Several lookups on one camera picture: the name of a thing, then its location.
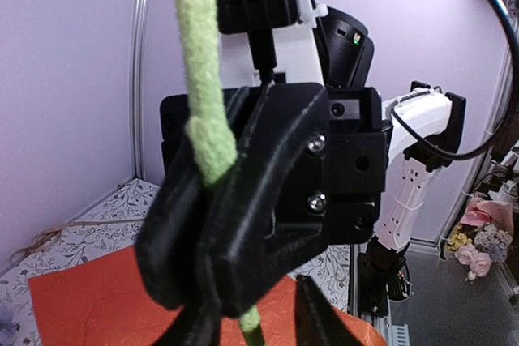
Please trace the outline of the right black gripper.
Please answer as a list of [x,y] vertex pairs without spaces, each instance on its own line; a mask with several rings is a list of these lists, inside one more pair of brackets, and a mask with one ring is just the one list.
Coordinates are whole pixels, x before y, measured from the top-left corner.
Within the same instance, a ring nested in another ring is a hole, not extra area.
[[278,84],[261,94],[210,213],[223,315],[242,316],[326,242],[370,240],[388,164],[380,105],[373,88]]

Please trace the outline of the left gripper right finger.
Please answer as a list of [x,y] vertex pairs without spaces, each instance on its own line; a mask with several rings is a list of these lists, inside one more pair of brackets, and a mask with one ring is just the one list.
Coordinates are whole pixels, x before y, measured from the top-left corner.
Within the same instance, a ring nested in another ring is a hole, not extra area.
[[295,334],[297,345],[359,345],[359,340],[310,276],[297,275]]

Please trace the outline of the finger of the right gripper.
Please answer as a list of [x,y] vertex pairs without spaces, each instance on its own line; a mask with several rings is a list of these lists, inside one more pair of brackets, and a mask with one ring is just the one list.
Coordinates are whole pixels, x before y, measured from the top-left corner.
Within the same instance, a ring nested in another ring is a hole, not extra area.
[[202,305],[195,255],[214,192],[184,135],[135,240],[145,291],[167,310]]

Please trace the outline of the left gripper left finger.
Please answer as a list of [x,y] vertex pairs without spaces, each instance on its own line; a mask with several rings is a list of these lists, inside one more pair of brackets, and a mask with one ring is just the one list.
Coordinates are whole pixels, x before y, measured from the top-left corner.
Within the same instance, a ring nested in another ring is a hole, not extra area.
[[162,345],[219,345],[221,315],[200,302],[185,305],[161,336]]

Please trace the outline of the orange wrapping paper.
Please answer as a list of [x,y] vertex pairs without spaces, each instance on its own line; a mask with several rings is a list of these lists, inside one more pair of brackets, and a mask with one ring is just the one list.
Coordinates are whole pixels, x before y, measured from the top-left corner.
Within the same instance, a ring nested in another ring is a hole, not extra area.
[[[145,292],[132,247],[28,282],[43,345],[151,345],[179,314]],[[259,302],[267,345],[297,344],[295,290],[285,276]],[[362,345],[387,345],[371,324],[334,312]]]

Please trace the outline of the orange fake flower stem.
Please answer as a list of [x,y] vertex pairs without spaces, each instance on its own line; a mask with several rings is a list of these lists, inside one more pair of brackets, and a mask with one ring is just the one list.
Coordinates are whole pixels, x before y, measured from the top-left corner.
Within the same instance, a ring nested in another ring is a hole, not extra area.
[[204,187],[212,190],[238,157],[220,77],[217,0],[175,0],[175,6],[190,108],[187,135]]

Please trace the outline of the tan raffia ribbon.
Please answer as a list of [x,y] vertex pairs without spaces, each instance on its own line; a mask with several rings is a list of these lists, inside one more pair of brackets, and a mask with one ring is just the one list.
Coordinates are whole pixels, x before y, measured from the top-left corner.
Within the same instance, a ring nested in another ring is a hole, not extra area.
[[9,257],[10,264],[14,264],[18,261],[27,258],[31,254],[39,253],[49,249],[54,243],[60,240],[63,232],[67,229],[82,228],[82,227],[97,227],[103,225],[114,225],[114,224],[134,224],[143,222],[144,218],[129,219],[129,220],[87,220],[87,221],[74,221],[68,222],[56,228],[47,229],[38,233],[33,238],[33,243],[30,246],[26,246],[22,249],[17,250]]

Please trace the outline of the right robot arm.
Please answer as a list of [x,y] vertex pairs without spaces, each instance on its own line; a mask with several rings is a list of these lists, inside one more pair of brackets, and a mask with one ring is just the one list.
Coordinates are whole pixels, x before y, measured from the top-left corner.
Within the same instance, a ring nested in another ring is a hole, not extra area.
[[167,174],[135,243],[149,296],[169,310],[211,301],[236,318],[329,246],[366,244],[357,307],[385,316],[427,186],[449,166],[404,123],[454,152],[465,99],[419,82],[385,102],[373,88],[317,83],[223,97],[238,159],[210,188],[181,131],[187,98],[161,103]]

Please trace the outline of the background flower bouquet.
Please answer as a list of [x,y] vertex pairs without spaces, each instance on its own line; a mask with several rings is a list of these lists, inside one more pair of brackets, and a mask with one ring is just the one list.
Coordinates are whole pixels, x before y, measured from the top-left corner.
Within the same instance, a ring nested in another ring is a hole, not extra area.
[[510,202],[473,196],[444,249],[466,270],[465,282],[473,283],[506,262],[515,232]]

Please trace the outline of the floral patterned tablecloth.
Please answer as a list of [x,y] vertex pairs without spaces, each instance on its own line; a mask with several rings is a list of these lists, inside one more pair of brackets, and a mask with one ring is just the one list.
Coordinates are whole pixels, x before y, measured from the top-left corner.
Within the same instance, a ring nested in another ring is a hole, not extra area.
[[[157,192],[149,182],[121,185],[82,216],[87,220],[129,220],[144,217]],[[43,345],[37,328],[29,279],[70,270],[132,247],[141,222],[67,229],[49,249],[31,254],[1,278],[1,342]]]

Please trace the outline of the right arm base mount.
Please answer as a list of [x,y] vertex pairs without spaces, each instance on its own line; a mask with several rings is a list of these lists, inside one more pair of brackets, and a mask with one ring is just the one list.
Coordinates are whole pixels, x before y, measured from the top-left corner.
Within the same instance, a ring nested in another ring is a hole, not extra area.
[[406,265],[408,246],[397,253],[371,243],[358,255],[358,310],[374,317],[388,316],[388,284]]

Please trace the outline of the right metal frame post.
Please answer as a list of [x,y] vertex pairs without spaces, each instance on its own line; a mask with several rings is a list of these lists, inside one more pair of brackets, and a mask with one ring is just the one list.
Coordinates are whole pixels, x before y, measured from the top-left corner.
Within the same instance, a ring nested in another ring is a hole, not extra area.
[[132,177],[144,179],[143,64],[148,0],[134,0],[129,67],[130,140]]

